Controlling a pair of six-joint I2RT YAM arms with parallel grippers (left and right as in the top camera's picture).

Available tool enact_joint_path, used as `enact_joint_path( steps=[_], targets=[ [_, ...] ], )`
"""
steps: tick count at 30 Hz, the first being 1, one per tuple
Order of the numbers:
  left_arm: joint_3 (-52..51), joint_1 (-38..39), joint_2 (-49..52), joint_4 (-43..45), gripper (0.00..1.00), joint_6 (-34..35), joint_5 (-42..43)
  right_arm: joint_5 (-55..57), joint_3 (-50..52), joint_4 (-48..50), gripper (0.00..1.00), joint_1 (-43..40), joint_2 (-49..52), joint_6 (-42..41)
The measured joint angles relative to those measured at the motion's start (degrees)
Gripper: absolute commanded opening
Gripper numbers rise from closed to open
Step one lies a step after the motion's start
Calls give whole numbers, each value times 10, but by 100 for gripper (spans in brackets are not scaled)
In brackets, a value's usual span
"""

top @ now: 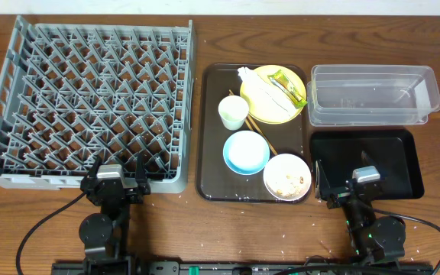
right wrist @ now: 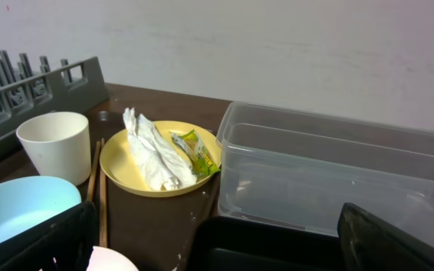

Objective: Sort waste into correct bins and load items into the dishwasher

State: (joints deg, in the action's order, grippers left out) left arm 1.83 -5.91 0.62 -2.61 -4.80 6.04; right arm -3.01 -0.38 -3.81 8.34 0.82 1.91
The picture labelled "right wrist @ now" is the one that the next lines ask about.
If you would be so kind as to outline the light blue bowl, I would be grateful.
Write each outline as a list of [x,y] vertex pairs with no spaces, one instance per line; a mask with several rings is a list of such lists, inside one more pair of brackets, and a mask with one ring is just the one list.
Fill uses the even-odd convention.
[[81,203],[77,187],[50,176],[0,184],[0,243]]

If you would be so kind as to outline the yellow plastic plate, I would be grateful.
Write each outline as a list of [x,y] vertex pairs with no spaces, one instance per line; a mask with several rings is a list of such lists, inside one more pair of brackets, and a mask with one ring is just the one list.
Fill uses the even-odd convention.
[[[191,123],[174,120],[157,120],[154,125],[167,142],[171,142],[173,133],[186,134],[195,130],[212,156],[217,166],[222,164],[222,149],[218,146],[215,135],[208,130]],[[209,176],[199,177],[197,183],[176,190],[151,190],[142,178],[130,153],[125,129],[114,134],[105,144],[100,154],[100,165],[105,174],[121,189],[146,197],[171,197],[189,193],[202,187],[210,180]]]

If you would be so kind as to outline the green snack wrapper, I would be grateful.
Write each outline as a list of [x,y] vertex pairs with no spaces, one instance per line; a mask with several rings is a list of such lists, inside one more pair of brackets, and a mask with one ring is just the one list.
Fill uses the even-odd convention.
[[173,144],[182,149],[190,159],[194,174],[207,177],[220,171],[208,148],[194,129],[184,135],[173,133],[171,138]]

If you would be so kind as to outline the white plastic cup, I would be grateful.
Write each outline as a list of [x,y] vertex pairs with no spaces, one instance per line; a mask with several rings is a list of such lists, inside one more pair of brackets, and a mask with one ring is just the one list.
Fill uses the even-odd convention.
[[89,120],[83,114],[42,114],[20,124],[16,136],[40,175],[62,178],[75,186],[89,178]]

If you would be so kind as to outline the pink white bowl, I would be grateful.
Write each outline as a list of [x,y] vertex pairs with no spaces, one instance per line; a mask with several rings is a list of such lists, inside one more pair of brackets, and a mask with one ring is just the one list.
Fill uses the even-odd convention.
[[124,255],[110,248],[93,246],[87,271],[139,271]]

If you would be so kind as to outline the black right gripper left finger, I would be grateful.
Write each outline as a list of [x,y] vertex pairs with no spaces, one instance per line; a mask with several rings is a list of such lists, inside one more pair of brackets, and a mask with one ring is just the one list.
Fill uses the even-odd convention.
[[97,210],[84,201],[0,243],[0,270],[86,270]]

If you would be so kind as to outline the white paper napkin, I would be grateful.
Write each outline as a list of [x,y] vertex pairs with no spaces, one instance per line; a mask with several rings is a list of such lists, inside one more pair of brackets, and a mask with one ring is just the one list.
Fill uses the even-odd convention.
[[178,155],[145,115],[126,108],[123,121],[130,154],[150,190],[178,190],[197,183],[191,164]]

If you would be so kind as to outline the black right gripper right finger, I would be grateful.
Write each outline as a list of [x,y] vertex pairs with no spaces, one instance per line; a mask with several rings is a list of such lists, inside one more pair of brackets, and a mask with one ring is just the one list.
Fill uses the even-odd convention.
[[434,271],[434,248],[363,208],[346,202],[338,220],[346,268]]

